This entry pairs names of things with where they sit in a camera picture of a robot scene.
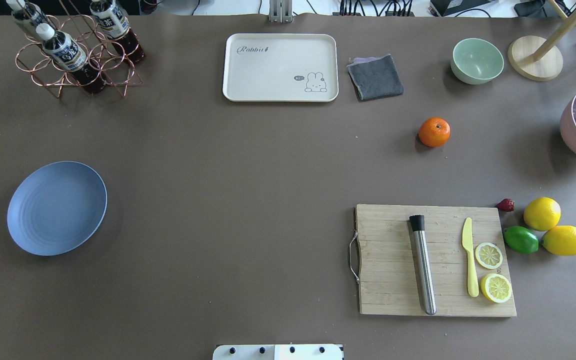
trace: tangerine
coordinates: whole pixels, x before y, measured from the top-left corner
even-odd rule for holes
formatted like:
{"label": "tangerine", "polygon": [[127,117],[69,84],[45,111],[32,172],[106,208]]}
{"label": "tangerine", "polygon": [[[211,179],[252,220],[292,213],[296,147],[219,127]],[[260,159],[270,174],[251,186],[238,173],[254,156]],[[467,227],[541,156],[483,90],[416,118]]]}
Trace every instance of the tangerine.
{"label": "tangerine", "polygon": [[441,117],[431,117],[421,124],[418,135],[423,145],[437,148],[450,138],[450,125]]}

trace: blue plate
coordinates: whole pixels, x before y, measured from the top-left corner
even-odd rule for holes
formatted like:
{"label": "blue plate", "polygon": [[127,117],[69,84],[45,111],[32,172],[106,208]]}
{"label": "blue plate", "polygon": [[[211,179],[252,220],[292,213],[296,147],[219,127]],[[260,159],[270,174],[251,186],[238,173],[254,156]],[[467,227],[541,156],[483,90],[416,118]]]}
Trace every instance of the blue plate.
{"label": "blue plate", "polygon": [[14,191],[7,226],[14,242],[35,255],[59,255],[83,244],[106,214],[101,176],[75,161],[48,164]]}

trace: lime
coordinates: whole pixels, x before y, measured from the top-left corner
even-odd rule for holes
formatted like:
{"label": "lime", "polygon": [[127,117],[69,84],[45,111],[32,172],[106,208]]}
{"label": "lime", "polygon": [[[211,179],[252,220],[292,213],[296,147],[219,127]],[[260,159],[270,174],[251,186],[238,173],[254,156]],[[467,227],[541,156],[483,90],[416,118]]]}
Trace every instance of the lime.
{"label": "lime", "polygon": [[504,256],[496,244],[480,243],[475,249],[475,259],[482,267],[492,270],[501,265]]}
{"label": "lime", "polygon": [[510,249],[523,254],[534,253],[539,250],[539,240],[528,228],[523,226],[510,226],[503,231],[503,241]]}
{"label": "lime", "polygon": [[561,217],[562,208],[549,197],[536,198],[530,201],[523,210],[523,221],[537,231],[548,231],[554,228]]}
{"label": "lime", "polygon": [[489,273],[481,278],[481,293],[493,303],[505,303],[513,294],[510,281],[498,273]]}
{"label": "lime", "polygon": [[555,226],[541,238],[543,247],[554,255],[576,255],[576,227]]}

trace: black box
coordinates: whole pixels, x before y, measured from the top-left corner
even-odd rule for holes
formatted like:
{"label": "black box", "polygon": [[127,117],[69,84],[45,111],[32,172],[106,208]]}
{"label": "black box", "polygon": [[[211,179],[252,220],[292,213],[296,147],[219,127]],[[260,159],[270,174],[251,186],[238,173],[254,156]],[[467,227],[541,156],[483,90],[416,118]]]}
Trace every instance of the black box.
{"label": "black box", "polygon": [[464,10],[476,8],[496,0],[430,0],[430,7],[439,16],[452,15]]}

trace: wooden cutting board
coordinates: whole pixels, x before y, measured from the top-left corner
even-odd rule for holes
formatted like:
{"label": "wooden cutting board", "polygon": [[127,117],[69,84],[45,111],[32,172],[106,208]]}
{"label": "wooden cutting board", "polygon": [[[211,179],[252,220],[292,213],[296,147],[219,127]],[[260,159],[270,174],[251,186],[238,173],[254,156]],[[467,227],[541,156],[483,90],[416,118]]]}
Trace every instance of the wooden cutting board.
{"label": "wooden cutting board", "polygon": [[409,217],[425,217],[437,312],[444,317],[516,317],[514,293],[505,303],[483,294],[473,298],[466,287],[467,258],[462,228],[472,218],[473,248],[483,242],[501,249],[503,262],[486,269],[475,262],[477,279],[499,273],[510,280],[498,210],[495,207],[366,205],[356,207],[359,246],[359,312],[371,315],[428,316],[422,309],[415,271]]}

